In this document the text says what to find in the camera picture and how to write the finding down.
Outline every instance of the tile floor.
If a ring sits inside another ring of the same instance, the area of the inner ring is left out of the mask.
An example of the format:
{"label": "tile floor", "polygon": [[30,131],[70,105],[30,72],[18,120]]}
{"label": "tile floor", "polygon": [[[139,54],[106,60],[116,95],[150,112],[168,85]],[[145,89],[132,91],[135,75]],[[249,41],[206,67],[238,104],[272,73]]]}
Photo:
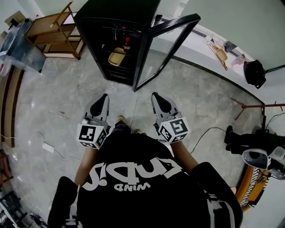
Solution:
{"label": "tile floor", "polygon": [[[254,98],[235,86],[203,70],[171,60],[161,75],[134,93],[126,85],[106,81],[90,52],[84,48],[80,61],[49,58],[42,74],[26,72],[20,88],[17,109],[15,148],[10,154],[14,180],[12,186],[26,207],[47,220],[49,206],[61,176],[74,179],[79,161],[62,160],[57,154],[42,149],[40,132],[45,141],[64,157],[81,159],[84,148],[76,142],[77,124],[85,105],[97,94],[108,93],[108,123],[123,114],[132,129],[141,129],[158,138],[151,94],[158,92],[177,102],[187,118],[191,134],[184,140],[192,151],[199,137],[212,126],[222,129],[230,124],[235,132],[251,133],[261,122],[260,109],[246,110],[237,121],[240,107],[231,97],[258,104]],[[224,132],[210,130],[200,141],[193,156],[198,162],[209,161],[230,186],[235,186],[242,167],[241,156],[224,149]]]}

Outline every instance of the black metal equipment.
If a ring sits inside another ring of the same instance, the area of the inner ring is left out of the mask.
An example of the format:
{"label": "black metal equipment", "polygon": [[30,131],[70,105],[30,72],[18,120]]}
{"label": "black metal equipment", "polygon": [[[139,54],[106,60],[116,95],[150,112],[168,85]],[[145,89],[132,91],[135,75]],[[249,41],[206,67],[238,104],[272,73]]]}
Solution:
{"label": "black metal equipment", "polygon": [[[133,86],[133,91],[142,88],[159,75],[201,19],[192,14],[153,26],[159,3],[89,0],[76,14],[76,26],[105,79]],[[114,66],[108,58],[126,37],[130,49],[121,65]]]}

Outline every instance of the refrigerator top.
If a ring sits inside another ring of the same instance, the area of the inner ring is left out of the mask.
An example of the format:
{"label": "refrigerator top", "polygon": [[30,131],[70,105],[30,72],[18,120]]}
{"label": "refrigerator top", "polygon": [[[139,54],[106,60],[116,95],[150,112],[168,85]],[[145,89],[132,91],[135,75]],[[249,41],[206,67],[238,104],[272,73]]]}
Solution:
{"label": "refrigerator top", "polygon": [[160,0],[89,0],[75,18],[106,18],[140,25],[151,24]]}

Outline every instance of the refrigerator door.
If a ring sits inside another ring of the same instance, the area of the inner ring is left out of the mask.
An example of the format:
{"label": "refrigerator door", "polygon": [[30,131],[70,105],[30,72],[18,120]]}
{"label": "refrigerator door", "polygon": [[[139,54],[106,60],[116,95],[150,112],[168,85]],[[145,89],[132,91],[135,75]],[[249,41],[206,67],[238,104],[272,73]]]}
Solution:
{"label": "refrigerator door", "polygon": [[142,37],[142,50],[139,51],[142,58],[138,61],[140,67],[137,66],[134,91],[159,75],[200,19],[198,14],[192,14],[150,28]]}

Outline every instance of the black bag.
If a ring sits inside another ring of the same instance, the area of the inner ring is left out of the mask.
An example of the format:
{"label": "black bag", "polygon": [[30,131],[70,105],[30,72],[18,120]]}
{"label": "black bag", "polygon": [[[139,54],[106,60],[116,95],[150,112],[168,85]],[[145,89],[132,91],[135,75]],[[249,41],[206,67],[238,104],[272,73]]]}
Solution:
{"label": "black bag", "polygon": [[248,84],[254,85],[257,89],[266,82],[265,71],[258,60],[244,62],[244,74]]}

